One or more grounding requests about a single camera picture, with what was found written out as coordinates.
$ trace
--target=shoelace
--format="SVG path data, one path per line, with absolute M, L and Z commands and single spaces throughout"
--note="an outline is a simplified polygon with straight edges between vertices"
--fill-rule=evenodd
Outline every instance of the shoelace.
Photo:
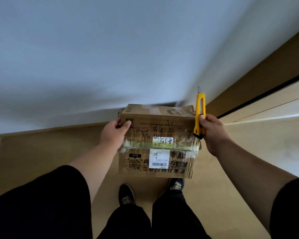
M 133 201 L 130 199 L 130 197 L 128 195 L 122 198 L 123 205 L 131 204 L 131 203 L 133 203 Z
M 180 190 L 182 188 L 182 185 L 178 182 L 175 182 L 175 184 L 170 188 L 171 190 Z

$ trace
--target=pant leg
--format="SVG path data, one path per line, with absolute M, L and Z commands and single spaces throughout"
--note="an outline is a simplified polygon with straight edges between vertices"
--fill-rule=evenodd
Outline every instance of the pant leg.
M 97 239 L 105 238 L 152 238 L 150 219 L 142 207 L 120 206 L 112 213 Z
M 155 238 L 210 239 L 182 192 L 165 192 L 155 201 L 152 231 Z

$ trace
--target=yellow utility knife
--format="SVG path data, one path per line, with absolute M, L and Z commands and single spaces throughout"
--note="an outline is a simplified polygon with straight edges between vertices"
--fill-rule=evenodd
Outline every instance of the yellow utility knife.
M 199 123 L 199 115 L 203 114 L 206 116 L 205 112 L 205 94 L 199 92 L 198 87 L 198 94 L 196 99 L 196 112 L 195 112 L 195 128 L 194 128 L 194 136 L 198 139 L 203 139 L 205 135 L 205 128 L 201 126 Z

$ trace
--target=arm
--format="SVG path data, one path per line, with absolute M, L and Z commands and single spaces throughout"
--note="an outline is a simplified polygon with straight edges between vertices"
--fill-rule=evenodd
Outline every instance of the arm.
M 119 120 L 115 120 L 108 123 L 101 133 L 99 145 L 69 163 L 69 165 L 79 170 L 85 178 L 89 187 L 91 202 L 111 166 L 114 155 L 123 143 L 125 133 L 131 125 L 131 121 L 127 121 L 121 128 L 116 128 L 118 122 Z
M 247 152 L 229 137 L 223 124 L 210 114 L 199 117 L 206 129 L 206 146 L 217 157 L 263 226 L 269 231 L 271 208 L 280 189 L 297 177 Z

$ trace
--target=handwritten number 415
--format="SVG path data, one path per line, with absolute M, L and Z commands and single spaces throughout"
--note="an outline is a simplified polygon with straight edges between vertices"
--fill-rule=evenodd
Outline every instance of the handwritten number 415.
M 173 142 L 172 138 L 161 138 L 159 144 L 161 144 L 161 143 L 162 144 L 166 144 L 166 143 L 171 144 L 172 142 Z

